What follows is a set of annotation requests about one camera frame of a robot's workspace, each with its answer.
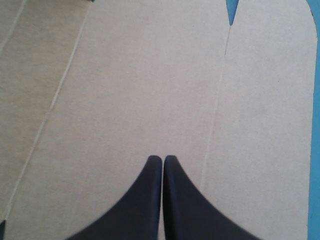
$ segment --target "black object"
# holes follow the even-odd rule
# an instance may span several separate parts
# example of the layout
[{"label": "black object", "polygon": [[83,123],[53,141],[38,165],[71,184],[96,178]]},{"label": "black object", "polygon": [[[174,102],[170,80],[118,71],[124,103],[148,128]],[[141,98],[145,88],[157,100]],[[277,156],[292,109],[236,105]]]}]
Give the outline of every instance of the black object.
[{"label": "black object", "polygon": [[162,160],[150,156],[126,194],[102,217],[68,240],[157,240]]},{"label": "black object", "polygon": [[213,207],[172,155],[164,162],[163,217],[166,240],[259,240]]},{"label": "black object", "polygon": [[5,229],[6,229],[6,220],[3,220],[2,223],[0,223],[0,240],[5,239]]}]

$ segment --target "blue triangular gap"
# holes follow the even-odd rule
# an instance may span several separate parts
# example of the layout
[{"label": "blue triangular gap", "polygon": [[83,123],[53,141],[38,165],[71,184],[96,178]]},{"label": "blue triangular gap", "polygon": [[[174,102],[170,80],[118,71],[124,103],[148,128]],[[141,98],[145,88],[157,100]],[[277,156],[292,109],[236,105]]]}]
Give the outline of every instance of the blue triangular gap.
[{"label": "blue triangular gap", "polygon": [[238,2],[239,0],[226,0],[226,9],[228,11],[230,26],[234,23]]}]

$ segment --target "cut line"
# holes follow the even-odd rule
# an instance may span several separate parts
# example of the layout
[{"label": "cut line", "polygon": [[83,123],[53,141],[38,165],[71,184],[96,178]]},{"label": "cut line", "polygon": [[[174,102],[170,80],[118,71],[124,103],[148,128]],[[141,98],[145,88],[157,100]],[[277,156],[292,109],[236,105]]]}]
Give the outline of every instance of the cut line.
[{"label": "cut line", "polygon": [[38,131],[37,131],[37,134],[36,134],[36,136],[35,136],[35,138],[34,138],[34,140],[33,140],[33,143],[32,143],[32,146],[31,146],[31,150],[30,150],[30,152],[29,152],[29,154],[28,154],[28,156],[27,156],[27,158],[26,158],[26,160],[25,160],[25,163],[24,163],[23,168],[22,168],[22,170],[21,170],[21,172],[20,172],[20,175],[19,175],[19,177],[18,177],[18,179],[17,179],[17,181],[16,181],[16,183],[15,183],[15,185],[14,185],[14,188],[13,188],[13,191],[12,191],[12,194],[11,194],[11,197],[10,197],[9,202],[8,202],[8,204],[7,204],[6,215],[5,215],[5,218],[4,218],[5,220],[8,220],[8,218],[9,218],[9,216],[10,216],[11,209],[12,209],[12,206],[13,206],[13,201],[14,201],[14,198],[15,198],[15,196],[16,196],[18,187],[19,187],[19,185],[20,185],[20,183],[21,183],[21,180],[22,180],[22,178],[23,178],[23,176],[24,176],[24,174],[25,174],[25,172],[26,172],[27,166],[28,166],[28,164],[29,164],[29,162],[30,162],[30,159],[31,159],[31,157],[33,156],[33,153],[34,153],[34,151],[35,151],[35,149],[36,149],[36,146],[37,146],[37,144],[38,144],[40,135],[41,135],[41,133],[42,133],[42,131],[43,131],[43,129],[44,129],[44,126],[46,125],[47,120],[49,119],[49,116],[50,116],[51,111],[53,110],[53,108],[54,108],[54,106],[55,106],[55,104],[56,104],[56,101],[57,101],[57,99],[58,99],[58,96],[59,96],[59,93],[60,93],[61,88],[62,88],[62,86],[63,86],[63,83],[64,83],[64,81],[65,81],[65,79],[66,79],[66,76],[67,76],[67,74],[68,74],[68,72],[69,72],[69,69],[70,69],[70,67],[71,67],[71,63],[72,63],[72,61],[73,61],[73,59],[74,59],[76,50],[77,50],[78,45],[79,45],[79,42],[80,42],[80,38],[81,38],[82,32],[83,32],[83,30],[84,30],[85,22],[86,22],[86,19],[87,19],[88,14],[89,14],[90,8],[91,8],[91,3],[89,4],[89,7],[88,7],[88,9],[87,9],[87,11],[86,11],[86,14],[85,14],[85,16],[84,16],[83,22],[82,22],[82,24],[81,24],[81,26],[80,26],[78,35],[77,35],[77,37],[76,37],[76,39],[75,39],[75,43],[74,43],[74,46],[73,46],[71,55],[70,55],[70,57],[69,57],[68,63],[67,63],[67,65],[66,65],[66,68],[65,68],[65,70],[64,70],[64,72],[63,72],[63,75],[62,75],[62,77],[61,77],[61,79],[60,79],[60,82],[59,82],[59,84],[58,84],[58,87],[57,87],[57,89],[56,89],[56,91],[55,91],[55,94],[54,94],[54,97],[53,97],[53,99],[52,99],[52,101],[51,101],[50,107],[49,107],[48,111],[46,112],[46,114],[44,115],[44,118],[43,118],[43,120],[42,120],[42,122],[41,122],[41,125],[40,125],[40,127],[39,127],[39,129],[38,129]]},{"label": "cut line", "polygon": [[22,0],[21,5],[19,7],[19,10],[18,10],[17,14],[15,15],[13,23],[12,23],[10,29],[9,29],[9,32],[8,32],[6,38],[3,39],[3,41],[0,44],[0,56],[2,54],[2,51],[3,51],[4,47],[7,45],[9,39],[11,38],[12,34],[14,33],[14,30],[15,30],[15,28],[17,26],[17,23],[18,23],[19,19],[20,19],[20,15],[21,15],[22,11],[24,10],[27,1],[28,0]]},{"label": "cut line", "polygon": [[205,181],[206,181],[206,174],[207,174],[207,164],[208,164],[208,157],[209,157],[209,151],[210,151],[210,146],[211,146],[211,139],[214,134],[214,125],[215,125],[215,120],[216,120],[216,115],[217,115],[217,109],[219,105],[219,96],[220,96],[220,90],[221,90],[221,84],[224,78],[224,71],[225,71],[225,65],[226,65],[226,55],[227,55],[227,47],[228,47],[228,42],[229,42],[229,37],[230,37],[230,31],[231,31],[232,25],[229,26],[229,31],[228,35],[226,38],[226,43],[225,43],[225,48],[224,48],[224,57],[222,61],[222,67],[221,67],[221,72],[219,76],[219,81],[218,81],[218,86],[216,90],[216,94],[213,94],[213,96],[216,96],[217,99],[214,103],[213,111],[212,111],[212,119],[211,119],[211,125],[209,129],[209,134],[208,134],[208,140],[206,143],[206,150],[205,150],[205,156],[202,164],[202,170],[201,170],[201,180],[200,180],[200,186],[199,190],[202,192],[205,187]]}]

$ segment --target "dark curved shape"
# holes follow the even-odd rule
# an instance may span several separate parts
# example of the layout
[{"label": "dark curved shape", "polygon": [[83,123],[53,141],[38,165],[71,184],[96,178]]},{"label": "dark curved shape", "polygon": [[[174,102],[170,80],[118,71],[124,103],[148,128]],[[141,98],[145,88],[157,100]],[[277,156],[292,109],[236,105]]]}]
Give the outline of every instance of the dark curved shape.
[{"label": "dark curved shape", "polygon": [[150,156],[126,194],[102,217],[68,240],[157,240],[162,160]]},{"label": "dark curved shape", "polygon": [[164,162],[163,217],[166,240],[259,240],[212,206],[175,156]]},{"label": "dark curved shape", "polygon": [[2,223],[0,223],[0,240],[5,239],[5,229],[6,229],[6,220],[3,220]]}]

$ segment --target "blue surface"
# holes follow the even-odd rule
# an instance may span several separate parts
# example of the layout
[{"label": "blue surface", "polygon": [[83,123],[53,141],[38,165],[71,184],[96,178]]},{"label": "blue surface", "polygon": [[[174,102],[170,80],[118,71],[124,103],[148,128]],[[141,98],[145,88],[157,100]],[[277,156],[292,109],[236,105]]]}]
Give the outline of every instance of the blue surface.
[{"label": "blue surface", "polygon": [[226,0],[226,9],[228,10],[230,25],[234,23],[238,2],[239,0]]},{"label": "blue surface", "polygon": [[320,0],[307,0],[315,21],[318,44],[313,93],[308,240],[320,239]]}]

